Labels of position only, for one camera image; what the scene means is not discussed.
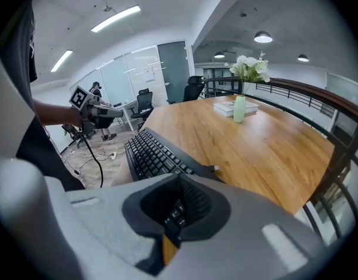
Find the door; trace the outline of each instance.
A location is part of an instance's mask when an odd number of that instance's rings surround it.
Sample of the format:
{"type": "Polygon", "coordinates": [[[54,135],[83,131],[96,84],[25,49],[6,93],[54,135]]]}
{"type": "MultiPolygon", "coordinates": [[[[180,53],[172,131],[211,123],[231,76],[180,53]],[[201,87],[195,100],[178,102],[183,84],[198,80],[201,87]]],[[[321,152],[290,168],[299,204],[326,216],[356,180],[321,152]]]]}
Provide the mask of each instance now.
{"type": "Polygon", "coordinates": [[[189,64],[184,41],[158,46],[162,73],[169,101],[182,102],[189,78],[189,64]]]}

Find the white book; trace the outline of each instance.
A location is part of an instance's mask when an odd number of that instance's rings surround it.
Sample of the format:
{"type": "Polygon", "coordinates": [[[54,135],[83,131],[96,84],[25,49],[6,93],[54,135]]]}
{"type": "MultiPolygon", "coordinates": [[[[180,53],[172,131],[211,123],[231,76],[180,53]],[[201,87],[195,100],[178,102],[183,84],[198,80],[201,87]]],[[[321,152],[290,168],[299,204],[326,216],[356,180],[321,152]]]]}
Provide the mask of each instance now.
{"type": "MultiPolygon", "coordinates": [[[[221,115],[223,115],[225,117],[233,116],[233,111],[234,111],[234,107],[235,107],[234,101],[225,101],[223,103],[215,103],[213,105],[214,105],[214,110],[216,112],[220,113],[221,115]]],[[[258,107],[259,107],[258,104],[254,104],[249,101],[246,101],[245,113],[256,113],[258,110],[258,107]]]]}

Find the glass window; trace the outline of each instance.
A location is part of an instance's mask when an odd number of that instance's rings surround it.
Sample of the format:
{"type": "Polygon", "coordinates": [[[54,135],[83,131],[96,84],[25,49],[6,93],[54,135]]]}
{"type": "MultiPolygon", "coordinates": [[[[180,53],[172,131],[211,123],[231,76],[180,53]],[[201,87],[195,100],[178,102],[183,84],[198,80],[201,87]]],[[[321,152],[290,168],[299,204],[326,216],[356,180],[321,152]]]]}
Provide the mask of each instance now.
{"type": "Polygon", "coordinates": [[[149,88],[153,93],[153,106],[167,105],[167,92],[162,73],[164,64],[161,65],[157,47],[129,53],[124,57],[133,91],[138,94],[139,90],[149,88]]]}
{"type": "Polygon", "coordinates": [[[104,102],[109,103],[109,98],[107,96],[107,93],[106,93],[106,90],[105,90],[105,85],[103,84],[99,69],[96,69],[93,72],[91,72],[88,76],[84,77],[82,79],[82,81],[83,81],[83,85],[84,85],[85,90],[90,90],[92,88],[93,82],[96,82],[96,81],[99,82],[100,86],[102,87],[100,89],[101,95],[102,95],[102,100],[104,102]]]}
{"type": "Polygon", "coordinates": [[[119,57],[113,62],[101,67],[100,72],[103,79],[110,104],[128,103],[135,100],[124,57],[119,57]]]}

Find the office chair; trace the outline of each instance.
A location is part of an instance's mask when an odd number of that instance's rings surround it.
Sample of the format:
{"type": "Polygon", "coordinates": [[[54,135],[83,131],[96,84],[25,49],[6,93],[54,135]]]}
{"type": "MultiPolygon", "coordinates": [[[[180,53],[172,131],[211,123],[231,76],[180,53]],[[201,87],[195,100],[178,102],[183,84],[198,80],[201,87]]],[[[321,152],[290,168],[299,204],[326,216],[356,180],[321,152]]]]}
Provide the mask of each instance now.
{"type": "MultiPolygon", "coordinates": [[[[196,100],[200,96],[203,88],[204,83],[201,83],[203,76],[191,76],[188,79],[188,85],[185,87],[184,90],[184,98],[183,102],[188,102],[190,100],[196,100]]],[[[167,102],[171,105],[174,104],[175,101],[167,100],[167,102]]]]}
{"type": "Polygon", "coordinates": [[[137,96],[138,113],[134,112],[134,107],[128,108],[132,111],[131,118],[142,118],[142,122],[138,124],[138,131],[144,125],[146,119],[153,111],[153,105],[151,103],[153,93],[149,91],[149,88],[140,90],[137,96]]]}

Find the cable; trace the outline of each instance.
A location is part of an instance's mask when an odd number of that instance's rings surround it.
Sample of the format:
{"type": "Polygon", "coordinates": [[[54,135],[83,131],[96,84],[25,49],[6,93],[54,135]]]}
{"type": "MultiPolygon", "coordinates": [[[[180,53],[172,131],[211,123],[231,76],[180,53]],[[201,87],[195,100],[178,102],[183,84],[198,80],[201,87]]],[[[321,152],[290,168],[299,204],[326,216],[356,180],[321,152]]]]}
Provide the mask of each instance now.
{"type": "Polygon", "coordinates": [[[100,188],[102,188],[102,185],[103,185],[103,171],[102,171],[102,167],[101,167],[101,164],[98,162],[97,158],[95,157],[95,155],[93,154],[92,150],[91,150],[91,147],[89,146],[88,144],[88,141],[85,139],[84,135],[81,135],[81,138],[83,138],[85,144],[86,144],[86,147],[88,147],[89,151],[91,152],[91,155],[92,157],[94,158],[95,162],[98,164],[99,166],[99,170],[101,172],[101,186],[100,188]]]}

